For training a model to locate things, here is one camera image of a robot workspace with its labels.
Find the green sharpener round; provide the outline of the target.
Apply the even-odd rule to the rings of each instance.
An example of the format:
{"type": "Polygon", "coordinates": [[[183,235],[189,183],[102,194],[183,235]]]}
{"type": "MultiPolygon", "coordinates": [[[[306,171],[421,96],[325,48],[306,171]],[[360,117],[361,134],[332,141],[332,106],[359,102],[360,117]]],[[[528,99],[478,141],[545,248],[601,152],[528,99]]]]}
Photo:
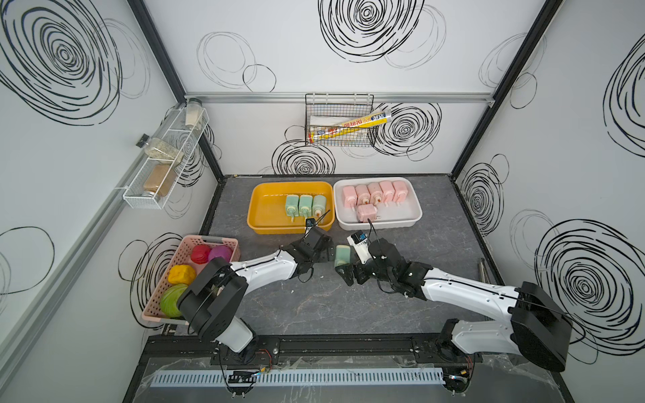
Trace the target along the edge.
{"type": "Polygon", "coordinates": [[[327,198],[324,195],[316,195],[312,200],[312,216],[319,220],[327,211],[327,198]]]}

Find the white plastic tray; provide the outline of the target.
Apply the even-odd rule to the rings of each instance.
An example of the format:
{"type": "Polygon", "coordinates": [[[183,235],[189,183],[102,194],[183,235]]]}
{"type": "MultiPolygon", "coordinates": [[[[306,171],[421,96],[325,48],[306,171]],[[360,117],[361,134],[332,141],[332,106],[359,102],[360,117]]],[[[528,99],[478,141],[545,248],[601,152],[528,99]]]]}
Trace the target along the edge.
{"type": "Polygon", "coordinates": [[[407,228],[413,226],[423,216],[423,210],[412,183],[402,177],[372,177],[337,181],[334,184],[334,203],[339,226],[346,231],[367,230],[371,224],[377,229],[407,228]],[[396,205],[394,201],[387,206],[383,203],[375,205],[379,209],[381,218],[374,222],[360,223],[356,217],[358,205],[355,209],[346,208],[343,203],[342,189],[344,186],[361,184],[368,186],[371,182],[380,183],[381,181],[405,181],[409,190],[407,199],[400,205],[396,205]]]}

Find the pink sharpener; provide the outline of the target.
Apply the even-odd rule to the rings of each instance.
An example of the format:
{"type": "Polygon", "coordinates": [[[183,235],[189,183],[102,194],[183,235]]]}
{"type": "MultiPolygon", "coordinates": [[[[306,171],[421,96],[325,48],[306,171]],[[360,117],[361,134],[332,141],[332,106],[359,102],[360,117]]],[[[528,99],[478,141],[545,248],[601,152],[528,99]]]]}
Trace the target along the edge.
{"type": "Polygon", "coordinates": [[[356,217],[360,223],[378,221],[381,218],[379,209],[373,204],[362,204],[356,208],[356,217]]]}
{"type": "Polygon", "coordinates": [[[395,196],[395,188],[392,181],[381,181],[379,183],[382,192],[382,202],[385,206],[391,203],[395,196]]]}
{"type": "Polygon", "coordinates": [[[393,201],[396,205],[400,205],[406,201],[409,190],[405,181],[393,181],[394,196],[393,201]]]}
{"type": "Polygon", "coordinates": [[[371,182],[368,186],[371,197],[371,204],[378,205],[383,202],[383,191],[378,182],[371,182]]]}
{"type": "Polygon", "coordinates": [[[357,194],[357,205],[368,205],[371,204],[371,194],[366,185],[357,185],[354,187],[357,194]]]}
{"type": "Polygon", "coordinates": [[[342,189],[343,203],[346,208],[355,209],[358,194],[354,186],[344,186],[342,189]]]}

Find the yellow plastic tray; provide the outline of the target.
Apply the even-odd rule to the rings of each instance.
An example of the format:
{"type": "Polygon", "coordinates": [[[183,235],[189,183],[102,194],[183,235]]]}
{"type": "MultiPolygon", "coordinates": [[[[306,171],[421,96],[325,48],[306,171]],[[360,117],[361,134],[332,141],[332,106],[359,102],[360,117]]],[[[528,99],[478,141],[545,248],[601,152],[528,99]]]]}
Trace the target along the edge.
{"type": "Polygon", "coordinates": [[[287,215],[287,197],[290,195],[324,196],[322,218],[317,226],[329,231],[335,220],[332,186],[325,181],[266,182],[255,187],[251,194],[247,223],[260,235],[304,233],[306,218],[287,215]]]}

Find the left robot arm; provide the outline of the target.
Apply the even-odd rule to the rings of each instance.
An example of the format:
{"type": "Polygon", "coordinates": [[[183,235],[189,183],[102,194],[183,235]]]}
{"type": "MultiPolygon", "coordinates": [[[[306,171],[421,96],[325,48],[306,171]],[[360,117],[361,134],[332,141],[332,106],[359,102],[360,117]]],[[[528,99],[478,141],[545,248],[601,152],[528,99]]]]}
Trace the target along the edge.
{"type": "Polygon", "coordinates": [[[312,274],[314,266],[333,260],[334,242],[326,231],[311,228],[272,254],[242,262],[216,258],[202,269],[176,306],[203,342],[222,344],[240,364],[260,352],[259,337],[237,316],[243,298],[264,286],[312,274]]]}

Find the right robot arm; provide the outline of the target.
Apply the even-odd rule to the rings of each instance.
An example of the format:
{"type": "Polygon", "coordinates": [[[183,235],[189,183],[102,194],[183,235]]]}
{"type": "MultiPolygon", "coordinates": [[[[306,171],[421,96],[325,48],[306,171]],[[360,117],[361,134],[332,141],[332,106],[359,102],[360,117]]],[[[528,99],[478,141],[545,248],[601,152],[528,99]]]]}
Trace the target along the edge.
{"type": "Polygon", "coordinates": [[[361,231],[347,238],[351,262],[337,272],[347,285],[370,279],[389,293],[461,307],[483,322],[448,320],[438,345],[453,354],[515,354],[542,369],[565,370],[573,321],[539,285],[493,285],[406,260],[393,243],[370,241],[361,231]]]}

